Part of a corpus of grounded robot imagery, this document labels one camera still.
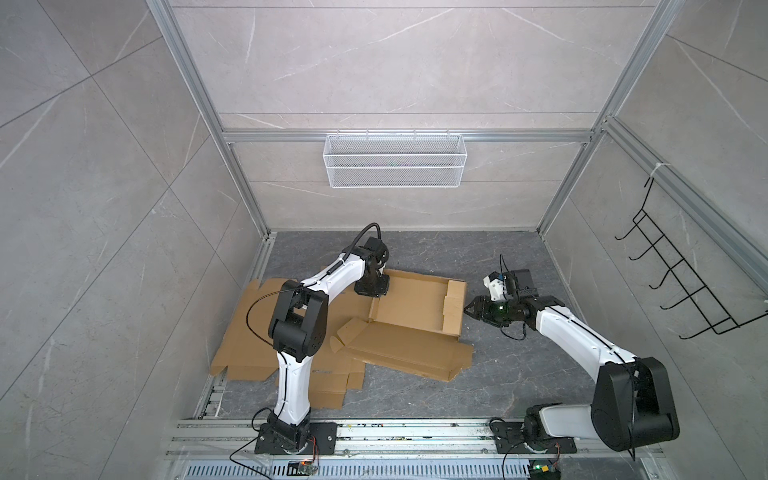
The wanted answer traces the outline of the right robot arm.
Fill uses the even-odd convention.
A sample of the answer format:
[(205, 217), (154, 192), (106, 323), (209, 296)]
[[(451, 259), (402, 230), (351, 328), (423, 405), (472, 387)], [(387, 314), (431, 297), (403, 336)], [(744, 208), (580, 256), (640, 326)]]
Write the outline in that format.
[(472, 319), (504, 330), (515, 322), (553, 341), (595, 383), (590, 403), (540, 404), (526, 411), (520, 440), (543, 452), (562, 440), (599, 440), (613, 451), (675, 440), (680, 435), (675, 400), (666, 367), (623, 349), (580, 320), (551, 295), (541, 295), (527, 269), (492, 272), (488, 292), (463, 309)]

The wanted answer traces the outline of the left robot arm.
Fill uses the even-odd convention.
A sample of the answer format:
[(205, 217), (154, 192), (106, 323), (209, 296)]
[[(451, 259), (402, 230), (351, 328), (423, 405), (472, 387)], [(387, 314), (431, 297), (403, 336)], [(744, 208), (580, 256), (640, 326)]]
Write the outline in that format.
[(348, 287), (364, 297), (384, 296), (389, 250), (379, 236), (346, 247), (334, 262), (300, 282), (288, 280), (279, 291), (268, 335), (279, 362), (278, 398), (268, 424), (302, 447), (309, 436), (309, 384), (312, 362), (322, 346), (329, 306)]

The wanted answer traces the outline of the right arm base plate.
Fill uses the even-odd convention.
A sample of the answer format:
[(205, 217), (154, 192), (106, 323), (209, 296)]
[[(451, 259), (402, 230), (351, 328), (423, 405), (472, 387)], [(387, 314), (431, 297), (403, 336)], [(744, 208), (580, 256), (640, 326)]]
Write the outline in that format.
[(571, 437), (553, 437), (528, 421), (489, 420), (488, 427), (499, 454), (575, 454)]

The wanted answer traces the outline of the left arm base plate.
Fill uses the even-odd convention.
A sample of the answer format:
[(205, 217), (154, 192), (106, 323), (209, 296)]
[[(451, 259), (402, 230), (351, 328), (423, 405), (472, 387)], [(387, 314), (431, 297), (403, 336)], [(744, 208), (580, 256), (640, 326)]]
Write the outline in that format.
[(332, 422), (304, 422), (288, 426), (281, 422), (263, 423), (256, 438), (255, 454), (332, 455), (337, 442), (338, 425)]

